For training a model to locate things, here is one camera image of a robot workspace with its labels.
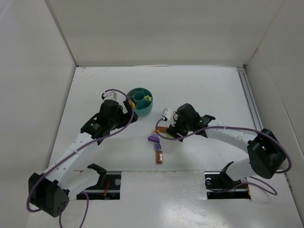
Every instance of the wire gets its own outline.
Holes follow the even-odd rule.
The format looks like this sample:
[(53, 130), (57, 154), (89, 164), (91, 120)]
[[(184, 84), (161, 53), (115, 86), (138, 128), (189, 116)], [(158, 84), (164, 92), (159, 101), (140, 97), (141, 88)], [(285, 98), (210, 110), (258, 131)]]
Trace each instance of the wire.
[(246, 186), (247, 184), (251, 184), (251, 185), (254, 185), (254, 186), (256, 186), (256, 187), (258, 187), (258, 188), (260, 188), (260, 189), (262, 189), (262, 190), (268, 192), (268, 193), (271, 194), (271, 195), (277, 196), (277, 191), (276, 191), (270, 184), (268, 184), (268, 183), (266, 183), (265, 181), (262, 181), (262, 180), (260, 180), (260, 179), (258, 179), (258, 178), (255, 178), (255, 177), (250, 177), (250, 178), (255, 179), (255, 180), (257, 180), (257, 181), (259, 181), (259, 182), (261, 182), (261, 183), (267, 185), (269, 188), (271, 188), (271, 190), (272, 190), (273, 192), (271, 192), (271, 191), (269, 191), (269, 190), (263, 188), (262, 186), (259, 186), (259, 185), (255, 184), (255, 183), (252, 183), (252, 182), (243, 182), (243, 183), (240, 183), (240, 184), (234, 186), (234, 187), (231, 188), (231, 189), (220, 190), (220, 191), (216, 191), (215, 193), (216, 193), (216, 194), (220, 194), (220, 193), (224, 193), (224, 192), (231, 191), (231, 190), (233, 190), (233, 189), (237, 189), (238, 187), (240, 187), (240, 186), (242, 186), (242, 185), (245, 185), (245, 186)]
[(106, 198), (106, 196), (108, 194), (109, 187), (110, 187), (110, 181), (108, 180), (108, 182), (106, 183), (106, 188), (104, 190), (104, 199)]
[[(87, 214), (87, 211), (89, 209), (89, 202), (90, 202), (88, 194), (86, 192), (84, 192), (84, 191), (82, 191), (81, 193), (84, 194), (85, 197), (86, 197), (86, 209), (85, 209), (85, 214), (84, 214), (84, 217), (83, 217), (83, 219), (81, 221), (81, 224), (80, 224), (79, 228), (81, 228), (83, 226), (84, 222), (85, 222), (86, 214)], [(62, 215), (62, 213), (59, 215), (59, 226), (60, 226), (60, 228), (63, 228), (62, 222), (61, 222), (61, 215)]]
[(159, 124), (161, 121), (164, 121), (164, 118), (162, 118), (162, 119), (160, 119), (159, 121), (157, 121), (157, 123), (156, 123), (156, 125), (155, 125), (155, 131), (156, 131), (156, 134), (157, 134), (159, 137), (161, 137), (161, 138), (163, 138), (163, 139), (166, 139), (166, 140), (182, 140), (182, 139), (188, 138), (188, 137), (190, 137), (190, 136), (192, 136), (192, 135), (195, 135), (195, 134), (197, 134), (197, 133), (200, 133), (200, 132), (202, 132), (202, 131), (204, 131), (204, 130), (208, 130), (208, 129), (217, 129), (217, 128), (220, 128), (220, 129), (231, 129), (231, 130), (241, 130), (241, 131), (255, 132), (255, 133), (259, 134), (259, 135), (262, 135), (262, 136), (266, 137), (267, 139), (269, 139), (270, 141), (272, 141), (274, 144), (276, 144), (276, 146), (278, 146), (278, 147), (282, 150), (283, 154), (285, 155), (286, 159), (288, 160), (288, 167), (287, 167), (285, 170), (283, 170), (283, 171), (277, 171), (277, 172), (275, 172), (275, 173), (286, 173), (286, 172), (290, 171), (290, 169), (291, 169), (291, 166), (292, 166), (291, 159), (290, 159), (290, 157), (289, 157), (287, 151), (285, 150), (285, 148), (284, 148), (277, 140), (275, 140), (275, 139), (272, 138), (271, 136), (265, 134), (264, 132), (261, 132), (261, 131), (255, 130), (255, 129), (251, 129), (251, 128), (245, 128), (245, 127), (209, 126), (209, 127), (201, 128), (201, 129), (199, 129), (199, 130), (197, 130), (197, 131), (195, 131), (195, 132), (192, 132), (192, 133), (190, 133), (190, 134), (188, 134), (188, 135), (186, 135), (186, 136), (183, 136), (183, 137), (179, 137), (179, 138), (169, 138), (169, 137), (165, 137), (165, 136), (161, 135), (161, 134), (160, 134), (159, 132), (157, 132), (157, 130), (156, 130), (157, 127), (158, 127), (158, 124)]
[[(116, 92), (119, 92), (119, 93), (121, 93), (122, 95), (124, 95), (129, 101), (131, 101), (131, 99), (128, 97), (127, 94), (125, 94), (124, 92), (122, 92), (122, 91), (120, 91), (120, 90), (118, 90), (118, 89), (107, 89), (107, 90), (104, 91), (104, 93), (102, 94), (102, 96), (104, 96), (104, 94), (107, 93), (107, 92), (109, 92), (109, 91), (116, 91)], [(132, 122), (132, 119), (133, 119), (133, 117), (134, 117), (134, 109), (133, 109), (132, 106), (131, 106), (131, 109), (132, 109), (131, 118), (130, 118), (129, 122), (126, 124), (125, 127), (123, 127), (122, 129), (120, 129), (120, 130), (118, 130), (117, 132), (114, 132), (114, 133), (112, 133), (112, 134), (110, 134), (110, 135), (107, 135), (107, 136), (104, 136), (104, 137), (101, 137), (101, 138), (98, 138), (98, 139), (94, 139), (94, 140), (92, 140), (92, 141), (87, 142), (86, 144), (84, 144), (84, 145), (82, 145), (81, 147), (79, 147), (76, 151), (72, 152), (70, 155), (68, 155), (67, 157), (65, 157), (63, 160), (61, 160), (60, 162), (58, 162), (56, 165), (54, 165), (54, 166), (53, 166), (51, 169), (49, 169), (46, 173), (44, 173), (44, 174), (40, 177), (40, 179), (34, 184), (34, 186), (32, 187), (32, 189), (29, 191), (28, 198), (27, 198), (27, 203), (26, 203), (26, 204), (27, 204), (27, 210), (28, 210), (29, 212), (32, 212), (32, 213), (41, 211), (41, 209), (35, 209), (35, 210), (31, 209), (29, 204), (30, 204), (30, 199), (31, 199), (31, 197), (32, 197), (32, 195), (33, 195), (33, 193), (34, 193), (36, 187), (44, 180), (44, 178), (45, 178), (46, 176), (48, 176), (48, 175), (49, 175), (52, 171), (54, 171), (58, 166), (60, 166), (61, 164), (65, 163), (68, 159), (70, 159), (71, 157), (73, 157), (73, 156), (76, 154), (76, 152), (82, 150), (83, 148), (87, 147), (88, 145), (91, 145), (92, 143), (95, 143), (95, 142), (98, 142), (98, 141), (102, 141), (102, 140), (104, 140), (104, 139), (106, 139), (106, 138), (109, 138), (109, 137), (112, 137), (112, 136), (114, 136), (114, 135), (117, 135), (118, 133), (120, 133), (120, 132), (122, 132), (124, 129), (126, 129), (126, 128), (130, 125), (130, 123)]]

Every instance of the white wall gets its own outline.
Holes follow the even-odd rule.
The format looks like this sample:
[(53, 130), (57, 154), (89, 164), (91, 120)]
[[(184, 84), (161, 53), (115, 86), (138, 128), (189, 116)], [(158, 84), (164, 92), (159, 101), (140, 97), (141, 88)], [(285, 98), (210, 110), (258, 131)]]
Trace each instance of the white wall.
[(1, 227), (26, 226), (27, 181), (47, 166), (75, 67), (44, 1), (1, 2)]
[(49, 0), (77, 64), (247, 63), (284, 0)]
[(288, 178), (304, 221), (303, 0), (285, 0), (246, 67), (264, 127), (274, 131), (293, 161)]

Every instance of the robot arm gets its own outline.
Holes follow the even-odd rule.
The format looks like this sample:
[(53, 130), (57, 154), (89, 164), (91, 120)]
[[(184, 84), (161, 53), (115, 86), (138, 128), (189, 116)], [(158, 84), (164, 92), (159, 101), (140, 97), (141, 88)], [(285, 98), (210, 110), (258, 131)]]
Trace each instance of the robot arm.
[[(210, 115), (200, 116), (190, 104), (184, 104), (173, 111), (165, 109), (162, 113), (165, 121), (170, 122), (167, 133), (174, 138), (186, 136), (208, 126), (227, 126)], [(263, 129), (263, 133), (275, 138), (270, 130)], [(220, 172), (225, 182), (237, 181), (243, 177), (259, 175), (270, 179), (285, 160), (284, 153), (269, 139), (251, 132), (213, 128), (198, 133), (201, 136), (221, 140), (236, 146), (249, 155), (248, 159), (230, 162)]]
[[(49, 168), (46, 173), (67, 156), (76, 152), (65, 163), (51, 172), (35, 189), (30, 202), (53, 217), (59, 216), (66, 208), (69, 200), (75, 200), (77, 194), (98, 182), (103, 185), (106, 179), (106, 170), (96, 164), (88, 164), (87, 168), (78, 174), (79, 166), (84, 164), (84, 158), (94, 153), (101, 141), (86, 145), (94, 139), (110, 134), (114, 129), (119, 129), (128, 124), (132, 116), (132, 108), (129, 101), (124, 101), (126, 113), (123, 107), (116, 101), (117, 94), (109, 92), (104, 97), (100, 111), (90, 118), (81, 128), (79, 135), (64, 154)], [(132, 123), (137, 121), (134, 113)], [(28, 190), (31, 191), (41, 175), (34, 173), (29, 179)]]

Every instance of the yellow object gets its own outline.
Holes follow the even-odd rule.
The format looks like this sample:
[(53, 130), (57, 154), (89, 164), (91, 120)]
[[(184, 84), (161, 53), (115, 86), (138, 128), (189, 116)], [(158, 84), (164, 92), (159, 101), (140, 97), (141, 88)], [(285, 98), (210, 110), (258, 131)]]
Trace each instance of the yellow object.
[(133, 109), (135, 109), (135, 104), (134, 104), (134, 102), (133, 102), (133, 101), (129, 101), (129, 103), (130, 103), (130, 105), (133, 106)]

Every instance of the white tabletop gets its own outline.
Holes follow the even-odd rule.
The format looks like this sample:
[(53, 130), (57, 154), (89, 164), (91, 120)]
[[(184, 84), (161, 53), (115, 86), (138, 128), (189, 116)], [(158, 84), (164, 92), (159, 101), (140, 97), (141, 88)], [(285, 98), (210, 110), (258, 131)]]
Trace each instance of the white tabletop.
[[(284, 175), (275, 175), (273, 179), (267, 180), (277, 188), (277, 197), (251, 187), (252, 200), (205, 200), (203, 173), (195, 171), (219, 171), (228, 162), (239, 161), (247, 156), (233, 146), (201, 136), (190, 137), (183, 143), (161, 140), (163, 164), (155, 164), (155, 152), (152, 144), (147, 142), (147, 137), (151, 135), (156, 121), (161, 118), (164, 108), (176, 109), (184, 103), (190, 103), (200, 115), (213, 115), (231, 126), (253, 127), (243, 88), (234, 67), (78, 67), (50, 163), (54, 163), (62, 155), (84, 123), (99, 111), (102, 102), (100, 96), (104, 90), (117, 88), (127, 93), (136, 87), (144, 87), (151, 91), (151, 113), (139, 118), (122, 133), (104, 140), (95, 155), (87, 158), (83, 167), (79, 169), (96, 163), (109, 171), (141, 172), (123, 173), (120, 200), (91, 201), (88, 218), (83, 227), (285, 228), (287, 224), (292, 224), (290, 227), (295, 228), (303, 227)], [(161, 180), (168, 179), (167, 183), (172, 184), (174, 181), (171, 178), (175, 180), (174, 175), (166, 175), (170, 172), (159, 171), (179, 171), (179, 178), (184, 179), (188, 185), (180, 185), (179, 180), (176, 186), (173, 184), (174, 189), (179, 189), (171, 194), (166, 191), (171, 187), (163, 186)], [(134, 180), (130, 173), (136, 173), (138, 179)], [(181, 194), (189, 191), (189, 185), (193, 185), (194, 188), (199, 186), (192, 191), (190, 198), (187, 196), (188, 193)], [(151, 194), (147, 191), (147, 186), (155, 187), (153, 189), (159, 194)], [(124, 191), (126, 188), (131, 188), (132, 191)], [(174, 207), (172, 210), (166, 207), (164, 215), (164, 208), (159, 204), (165, 205), (170, 197), (175, 199), (175, 203), (179, 200), (188, 202), (187, 215), (183, 210), (173, 210)], [(84, 201), (70, 202), (63, 214), (65, 227), (77, 227), (81, 222), (84, 208)], [(58, 226), (57, 219), (39, 212), (30, 215), (27, 227)]]

